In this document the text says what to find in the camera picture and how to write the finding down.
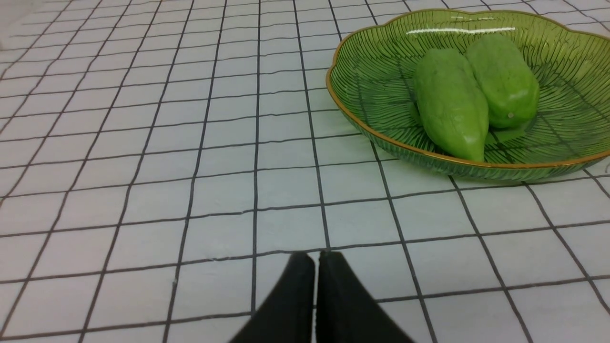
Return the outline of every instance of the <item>bowl rim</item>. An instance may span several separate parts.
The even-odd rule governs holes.
[[[575,33],[575,34],[584,34],[584,35],[590,35],[593,37],[597,37],[597,38],[602,38],[606,41],[608,41],[608,43],[610,44],[610,38],[599,35],[599,34],[595,34],[592,32],[585,32],[585,31],[579,31],[579,30],[572,30],[569,27],[555,21],[552,20],[550,18],[544,17],[542,15],[538,15],[535,13],[529,13],[529,12],[523,12],[523,11],[517,11],[517,10],[485,10],[485,11],[477,11],[477,12],[467,12],[467,11],[463,11],[463,10],[456,10],[456,9],[434,9],[434,8],[430,8],[430,9],[421,9],[421,10],[415,10],[412,12],[407,12],[401,15],[398,15],[390,20],[388,20],[386,23],[384,24],[379,24],[379,25],[371,25],[371,26],[367,26],[367,27],[363,27],[362,29],[356,30],[350,34],[348,34],[345,38],[343,38],[343,40],[341,40],[341,42],[339,43],[338,47],[335,49],[335,52],[333,54],[332,57],[332,64],[331,66],[328,68],[328,71],[326,72],[326,89],[329,92],[332,100],[336,103],[336,105],[339,107],[339,109],[345,114],[347,115],[350,120],[353,120],[354,122],[356,122],[356,124],[358,124],[361,128],[365,129],[368,133],[372,134],[373,136],[377,137],[378,139],[381,139],[387,143],[390,143],[392,145],[398,146],[400,148],[403,149],[407,149],[409,151],[415,152],[415,153],[419,153],[428,157],[433,157],[435,159],[440,159],[443,161],[447,161],[447,162],[453,162],[453,163],[457,163],[457,164],[462,164],[462,165],[468,165],[471,167],[481,167],[481,168],[499,168],[499,169],[534,169],[534,168],[554,168],[554,167],[567,167],[570,165],[576,165],[576,164],[585,164],[587,162],[593,162],[595,160],[601,160],[605,157],[610,156],[610,150],[606,150],[604,152],[601,153],[597,153],[594,155],[590,155],[590,156],[586,156],[586,157],[581,157],[579,159],[572,159],[572,160],[565,160],[565,161],[557,161],[557,162],[546,162],[546,163],[536,163],[536,164],[496,164],[496,163],[489,163],[489,162],[475,162],[475,161],[470,161],[470,160],[466,160],[466,159],[460,159],[460,158],[456,158],[453,156],[447,156],[447,155],[442,155],[442,154],[437,154],[437,153],[432,153],[430,151],[426,151],[426,150],[422,150],[419,148],[416,148],[414,146],[405,144],[405,143],[401,143],[397,140],[391,139],[390,137],[379,133],[377,130],[374,130],[373,128],[371,128],[369,125],[367,125],[366,123],[364,123],[362,120],[358,119],[355,114],[353,114],[350,110],[347,109],[347,107],[343,104],[343,102],[341,101],[341,99],[339,99],[339,97],[337,96],[337,94],[335,93],[332,84],[331,84],[331,73],[333,71],[333,69],[336,67],[337,65],[337,57],[339,55],[339,51],[341,50],[341,47],[343,46],[343,44],[350,39],[352,36],[362,32],[362,31],[366,31],[366,30],[370,30],[370,29],[376,29],[379,27],[386,27],[389,24],[393,23],[394,21],[398,21],[402,18],[405,18],[407,16],[416,14],[416,13],[423,13],[423,12],[453,12],[453,13],[459,13],[459,14],[463,14],[463,15],[479,15],[479,14],[485,14],[485,13],[514,13],[514,14],[519,14],[519,15],[528,15],[528,16],[533,16],[536,17],[538,19],[542,19],[542,20],[546,20],[549,21],[559,27],[561,27],[563,30],[566,30],[568,32],[571,33]]]

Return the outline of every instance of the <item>green vegetable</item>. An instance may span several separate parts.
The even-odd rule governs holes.
[[[455,157],[482,162],[488,105],[468,60],[456,49],[430,49],[413,81],[428,137]]]
[[[489,103],[489,124],[516,128],[536,116],[540,85],[513,41],[486,34],[466,50],[466,58]]]

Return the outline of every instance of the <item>grid tablecloth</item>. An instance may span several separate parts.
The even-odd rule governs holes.
[[[331,101],[346,34],[439,7],[609,35],[606,0],[49,1],[14,25],[0,341],[226,342],[291,251],[333,248],[419,343],[607,342],[610,161],[450,178]]]

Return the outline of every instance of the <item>scalloped bowl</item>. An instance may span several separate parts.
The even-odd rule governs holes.
[[[520,137],[485,146],[485,162],[445,154],[410,115],[411,76],[429,48],[464,52],[499,32],[516,42],[540,83],[536,119]],[[528,181],[610,156],[610,40],[524,12],[422,10],[347,36],[326,75],[347,119],[399,159],[448,175]]]

